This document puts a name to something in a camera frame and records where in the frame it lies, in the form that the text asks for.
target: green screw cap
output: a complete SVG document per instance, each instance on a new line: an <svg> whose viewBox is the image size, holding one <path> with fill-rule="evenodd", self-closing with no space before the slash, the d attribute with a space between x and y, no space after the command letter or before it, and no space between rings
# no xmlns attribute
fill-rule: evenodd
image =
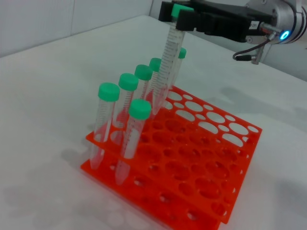
<svg viewBox="0 0 307 230"><path fill-rule="evenodd" d="M159 72L161 65L161 58L152 58L149 63L149 67L152 68L153 71Z"/></svg>
<svg viewBox="0 0 307 230"><path fill-rule="evenodd" d="M120 88L127 91L135 91L138 84L139 79L132 73L123 73L118 82Z"/></svg>
<svg viewBox="0 0 307 230"><path fill-rule="evenodd" d="M187 55L187 50L185 48L181 48L180 53L179 53L179 59L184 59Z"/></svg>
<svg viewBox="0 0 307 230"><path fill-rule="evenodd" d="M98 97L106 102L115 102L119 98L119 87L109 82L102 83L99 86Z"/></svg>
<svg viewBox="0 0 307 230"><path fill-rule="evenodd" d="M129 114L135 119L146 120L149 118L152 108L148 101L135 99L131 102Z"/></svg>
<svg viewBox="0 0 307 230"><path fill-rule="evenodd" d="M174 4L173 10L172 10L172 17L178 18L180 10L185 10L185 11L194 11L193 8L179 5L179 4Z"/></svg>
<svg viewBox="0 0 307 230"><path fill-rule="evenodd" d="M138 65L135 68L134 75L143 81L149 81L152 78L153 70L147 65Z"/></svg>

